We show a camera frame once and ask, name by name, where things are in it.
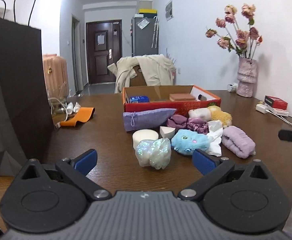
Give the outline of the brown wooden chair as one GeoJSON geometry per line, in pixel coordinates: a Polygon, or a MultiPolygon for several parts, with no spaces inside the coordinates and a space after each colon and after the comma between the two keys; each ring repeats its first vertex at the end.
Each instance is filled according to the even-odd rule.
{"type": "Polygon", "coordinates": [[[130,87],[147,86],[142,70],[139,65],[134,66],[136,76],[130,79],[130,87]]]}

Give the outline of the white wedge sponge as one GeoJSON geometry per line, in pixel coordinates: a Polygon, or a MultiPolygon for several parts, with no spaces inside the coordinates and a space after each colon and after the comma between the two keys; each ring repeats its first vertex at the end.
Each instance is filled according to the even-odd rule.
{"type": "Polygon", "coordinates": [[[160,126],[160,135],[162,138],[168,138],[169,140],[175,135],[176,128],[160,126]]]}

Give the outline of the yellow box on fridge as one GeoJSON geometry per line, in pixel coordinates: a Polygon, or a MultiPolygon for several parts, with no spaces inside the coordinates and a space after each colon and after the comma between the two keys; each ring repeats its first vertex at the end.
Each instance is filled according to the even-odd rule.
{"type": "Polygon", "coordinates": [[[139,14],[157,14],[156,9],[139,9],[138,10],[139,14]]]}

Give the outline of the white round sponge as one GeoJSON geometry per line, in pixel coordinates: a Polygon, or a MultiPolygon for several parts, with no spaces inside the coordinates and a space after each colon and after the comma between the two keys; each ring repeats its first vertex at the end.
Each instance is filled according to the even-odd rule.
{"type": "Polygon", "coordinates": [[[157,140],[158,138],[158,133],[152,129],[141,129],[135,131],[132,135],[133,148],[136,150],[138,144],[142,140],[157,140]]]}

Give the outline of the pink ceramic vase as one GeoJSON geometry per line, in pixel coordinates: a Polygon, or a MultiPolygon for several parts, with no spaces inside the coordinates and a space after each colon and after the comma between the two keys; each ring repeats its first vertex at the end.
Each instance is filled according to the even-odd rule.
{"type": "Polygon", "coordinates": [[[257,82],[257,61],[241,57],[237,72],[237,94],[245,98],[253,96],[254,85],[257,82]]]}

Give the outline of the white small device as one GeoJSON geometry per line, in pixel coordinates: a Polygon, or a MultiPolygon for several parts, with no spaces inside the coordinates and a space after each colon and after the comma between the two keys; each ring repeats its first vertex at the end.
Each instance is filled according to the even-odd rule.
{"type": "Polygon", "coordinates": [[[238,83],[232,83],[227,85],[227,91],[230,93],[235,93],[238,89],[238,83]]]}

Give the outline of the blue plush toy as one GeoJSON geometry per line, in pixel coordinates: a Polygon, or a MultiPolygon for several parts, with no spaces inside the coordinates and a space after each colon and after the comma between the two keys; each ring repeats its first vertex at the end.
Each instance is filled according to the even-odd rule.
{"type": "Polygon", "coordinates": [[[210,141],[205,134],[179,129],[171,139],[171,148],[182,155],[193,155],[197,149],[207,151],[210,141]]]}

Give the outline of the dark entrance door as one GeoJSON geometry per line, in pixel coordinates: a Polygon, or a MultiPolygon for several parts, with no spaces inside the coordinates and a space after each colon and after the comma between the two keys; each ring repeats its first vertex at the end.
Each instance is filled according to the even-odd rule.
{"type": "Polygon", "coordinates": [[[89,84],[116,80],[107,67],[122,57],[122,21],[86,23],[86,57],[89,84]]]}

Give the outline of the grey refrigerator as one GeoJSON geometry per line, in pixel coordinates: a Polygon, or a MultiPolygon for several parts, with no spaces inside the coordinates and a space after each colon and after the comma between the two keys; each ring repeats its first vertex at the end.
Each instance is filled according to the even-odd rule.
{"type": "Polygon", "coordinates": [[[155,19],[133,17],[131,19],[132,56],[156,55],[155,19]]]}

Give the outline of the white power strip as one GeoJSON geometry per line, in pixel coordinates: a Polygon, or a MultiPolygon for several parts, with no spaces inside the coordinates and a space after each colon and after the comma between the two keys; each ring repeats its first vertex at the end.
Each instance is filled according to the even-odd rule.
{"type": "Polygon", "coordinates": [[[282,109],[272,108],[271,106],[264,105],[262,103],[256,104],[255,109],[263,114],[272,113],[278,116],[289,116],[289,112],[282,109]]]}

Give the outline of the blue tissue pack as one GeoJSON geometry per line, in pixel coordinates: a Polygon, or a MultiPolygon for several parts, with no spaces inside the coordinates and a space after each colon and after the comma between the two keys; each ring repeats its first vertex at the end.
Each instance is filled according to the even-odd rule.
{"type": "Polygon", "coordinates": [[[129,98],[129,103],[148,103],[150,100],[147,96],[131,96],[129,98]]]}

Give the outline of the iridescent plastic bag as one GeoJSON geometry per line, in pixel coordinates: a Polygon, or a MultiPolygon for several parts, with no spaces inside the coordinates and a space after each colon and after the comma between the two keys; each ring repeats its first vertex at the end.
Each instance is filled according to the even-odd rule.
{"type": "Polygon", "coordinates": [[[135,150],[136,158],[141,167],[165,169],[171,159],[171,143],[168,138],[142,140],[135,150]]]}

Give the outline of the lilac towel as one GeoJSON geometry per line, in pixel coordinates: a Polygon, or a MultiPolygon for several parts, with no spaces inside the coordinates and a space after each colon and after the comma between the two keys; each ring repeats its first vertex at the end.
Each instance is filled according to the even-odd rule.
{"type": "Polygon", "coordinates": [[[236,126],[229,126],[223,130],[221,142],[241,159],[246,159],[256,154],[255,142],[236,126]]]}

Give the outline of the pink suitcase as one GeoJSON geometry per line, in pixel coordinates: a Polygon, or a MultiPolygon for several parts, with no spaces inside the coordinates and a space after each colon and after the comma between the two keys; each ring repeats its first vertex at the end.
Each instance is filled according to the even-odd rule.
{"type": "Polygon", "coordinates": [[[68,97],[67,62],[57,54],[43,54],[43,72],[49,98],[68,97]]]}

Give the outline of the white yellow plush toy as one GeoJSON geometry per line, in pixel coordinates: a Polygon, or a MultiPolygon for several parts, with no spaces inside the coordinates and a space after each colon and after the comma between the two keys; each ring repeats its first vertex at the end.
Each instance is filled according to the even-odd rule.
{"type": "Polygon", "coordinates": [[[200,118],[203,121],[216,121],[222,122],[223,128],[227,128],[232,125],[232,116],[230,113],[223,112],[218,106],[209,106],[207,108],[197,108],[188,111],[190,118],[200,118]]]}

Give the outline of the lilac drawstring pouch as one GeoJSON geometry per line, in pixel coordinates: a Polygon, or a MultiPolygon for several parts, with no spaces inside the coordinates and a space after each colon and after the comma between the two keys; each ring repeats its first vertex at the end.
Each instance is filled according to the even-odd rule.
{"type": "Polygon", "coordinates": [[[127,132],[156,128],[164,124],[175,114],[175,112],[175,108],[159,108],[141,112],[124,112],[124,128],[127,132]]]}

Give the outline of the beige coat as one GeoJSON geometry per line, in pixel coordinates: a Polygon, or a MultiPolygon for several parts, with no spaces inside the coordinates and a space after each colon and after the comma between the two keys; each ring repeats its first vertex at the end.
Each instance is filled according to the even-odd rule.
{"type": "Polygon", "coordinates": [[[171,86],[174,84],[176,68],[171,59],[164,55],[143,55],[122,57],[107,67],[116,77],[115,93],[121,93],[123,88],[130,87],[130,80],[137,77],[134,68],[138,66],[147,86],[171,86]]]}

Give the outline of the purple satin scrunchie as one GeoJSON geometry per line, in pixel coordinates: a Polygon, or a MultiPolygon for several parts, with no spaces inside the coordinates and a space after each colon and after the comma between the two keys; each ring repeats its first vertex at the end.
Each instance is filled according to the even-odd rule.
{"type": "Polygon", "coordinates": [[[188,129],[200,134],[207,134],[209,132],[208,123],[201,118],[187,118],[182,115],[174,114],[167,120],[167,126],[179,129],[188,129]]]}

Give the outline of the red black small box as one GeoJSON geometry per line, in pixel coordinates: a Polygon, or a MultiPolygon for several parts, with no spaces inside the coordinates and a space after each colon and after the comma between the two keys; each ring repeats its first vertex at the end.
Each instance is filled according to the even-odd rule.
{"type": "Polygon", "coordinates": [[[287,110],[288,103],[278,97],[266,95],[264,98],[264,102],[275,109],[287,110]]]}

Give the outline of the orange cardboard box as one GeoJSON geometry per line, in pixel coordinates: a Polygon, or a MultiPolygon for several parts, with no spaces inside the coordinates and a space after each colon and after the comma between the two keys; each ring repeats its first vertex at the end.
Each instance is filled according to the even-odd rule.
{"type": "Polygon", "coordinates": [[[160,108],[174,108],[176,114],[187,115],[188,111],[220,106],[221,98],[196,85],[188,86],[138,86],[122,90],[125,112],[142,112],[160,108]],[[194,100],[171,100],[172,95],[193,96],[194,100]]]}

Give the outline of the dried pink roses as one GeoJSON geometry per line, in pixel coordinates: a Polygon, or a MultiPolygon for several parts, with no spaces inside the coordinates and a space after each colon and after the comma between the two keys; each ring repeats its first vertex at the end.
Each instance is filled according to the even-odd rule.
{"type": "Polygon", "coordinates": [[[217,30],[207,28],[205,36],[207,38],[216,37],[217,45],[228,52],[235,51],[239,58],[252,60],[256,53],[256,49],[263,42],[255,24],[256,6],[243,4],[238,10],[234,5],[228,4],[224,8],[224,16],[215,20],[215,26],[225,31],[225,34],[219,33],[217,30]],[[237,15],[241,15],[247,21],[248,28],[245,30],[239,27],[237,15]]]}

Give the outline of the white tissue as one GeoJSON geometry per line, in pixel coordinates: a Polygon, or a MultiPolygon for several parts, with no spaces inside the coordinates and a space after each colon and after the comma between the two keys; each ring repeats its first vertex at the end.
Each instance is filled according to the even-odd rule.
{"type": "Polygon", "coordinates": [[[221,137],[223,134],[223,126],[222,122],[220,120],[214,120],[208,122],[208,129],[209,132],[207,133],[207,137],[210,142],[209,149],[207,150],[207,153],[209,155],[214,155],[216,157],[222,156],[221,151],[221,137]]]}

